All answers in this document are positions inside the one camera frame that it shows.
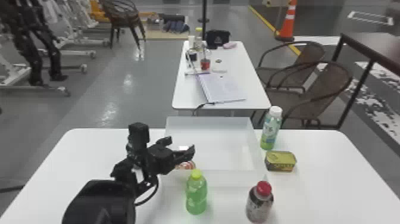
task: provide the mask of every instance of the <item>red bottle cap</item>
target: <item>red bottle cap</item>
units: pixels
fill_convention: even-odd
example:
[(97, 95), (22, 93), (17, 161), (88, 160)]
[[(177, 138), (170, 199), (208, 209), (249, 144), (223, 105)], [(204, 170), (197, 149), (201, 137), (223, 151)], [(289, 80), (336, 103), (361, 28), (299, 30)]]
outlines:
[(261, 196), (268, 196), (271, 194), (272, 186), (267, 181), (259, 181), (256, 186), (257, 193)]

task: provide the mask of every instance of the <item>brown chair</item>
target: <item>brown chair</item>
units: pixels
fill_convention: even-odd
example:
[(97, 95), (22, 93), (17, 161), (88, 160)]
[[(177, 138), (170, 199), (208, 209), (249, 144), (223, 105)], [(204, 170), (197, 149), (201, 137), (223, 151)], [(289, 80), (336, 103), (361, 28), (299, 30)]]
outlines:
[(144, 41), (146, 41), (146, 34), (135, 3), (132, 0), (100, 0), (100, 3), (103, 6), (105, 16), (109, 18), (111, 23), (110, 48), (113, 48), (115, 31), (117, 31), (117, 41), (119, 41), (121, 28), (128, 27), (137, 47), (140, 49), (139, 37), (135, 27), (139, 27)]
[[(321, 121), (318, 116), (332, 103), (332, 101), (343, 92), (352, 80), (349, 71), (340, 64), (333, 61), (316, 61), (309, 63), (303, 69), (315, 67), (320, 63), (327, 63), (325, 68), (320, 71), (311, 86), (304, 92), (280, 90), (285, 83), (281, 80), (277, 89), (267, 89), (266, 93), (272, 105), (277, 105), (283, 109), (282, 124), (287, 119), (299, 119), (305, 127), (311, 126), (312, 121), (317, 122), (317, 127), (321, 128)], [(260, 124), (265, 116), (263, 112), (258, 123)]]
[[(278, 68), (270, 68), (270, 67), (262, 67), (262, 63), (264, 57), (277, 49), (280, 49), (284, 46), (288, 46), (291, 44), (302, 43), (306, 44), (303, 51), (300, 53), (299, 57), (296, 59), (295, 63), (291, 66), (278, 69)], [(301, 69), (304, 66), (304, 63), (311, 63), (314, 61), (319, 61), (324, 57), (325, 50), (322, 45), (312, 41), (297, 41), (297, 42), (289, 42), (283, 45), (276, 46), (268, 51), (264, 52), (261, 56), (260, 62), (258, 63), (258, 67), (255, 69), (258, 77), (264, 84), (266, 89), (275, 88), (283, 79), (285, 82), (282, 84), (284, 88), (292, 88), (292, 89), (302, 89), (305, 91), (303, 84), (307, 81), (311, 73), (314, 71), (315, 67), (308, 67), (307, 69)], [(291, 73), (296, 72), (296, 76), (290, 75)]]

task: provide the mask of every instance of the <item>green plastic bottle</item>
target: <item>green plastic bottle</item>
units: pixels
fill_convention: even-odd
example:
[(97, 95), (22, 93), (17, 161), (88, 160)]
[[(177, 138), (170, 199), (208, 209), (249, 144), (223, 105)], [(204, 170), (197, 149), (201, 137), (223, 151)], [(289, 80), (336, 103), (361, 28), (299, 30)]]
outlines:
[(186, 209), (190, 214), (201, 214), (207, 206), (207, 181), (200, 170), (192, 170), (186, 182)]
[(262, 127), (260, 146), (264, 150), (272, 150), (274, 148), (276, 136), (282, 124), (282, 108), (272, 106), (270, 111), (265, 115), (264, 126)]

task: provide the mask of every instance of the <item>yellow floor line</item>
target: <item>yellow floor line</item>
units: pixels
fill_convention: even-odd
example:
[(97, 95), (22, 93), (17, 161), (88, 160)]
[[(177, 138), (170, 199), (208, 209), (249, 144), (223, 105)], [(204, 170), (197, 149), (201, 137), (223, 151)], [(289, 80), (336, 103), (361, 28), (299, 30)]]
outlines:
[[(251, 7), (251, 5), (249, 5), (249, 9), (258, 17), (260, 18), (261, 21), (264, 22), (265, 25), (267, 25), (268, 28), (270, 28), (272, 30), (272, 32), (275, 32), (275, 27), (272, 26), (272, 24), (270, 22), (268, 22), (268, 20), (266, 20), (262, 15), (260, 15), (253, 7)], [(294, 45), (289, 45), (288, 46), (296, 55), (300, 55), (301, 51)]]

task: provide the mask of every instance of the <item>notebook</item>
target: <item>notebook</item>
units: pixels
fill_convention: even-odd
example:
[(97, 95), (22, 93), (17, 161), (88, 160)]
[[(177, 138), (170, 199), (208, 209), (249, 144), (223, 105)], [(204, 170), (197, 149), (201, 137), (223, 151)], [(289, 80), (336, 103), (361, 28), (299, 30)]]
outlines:
[(208, 102), (222, 103), (246, 100), (235, 81), (228, 73), (197, 74)]

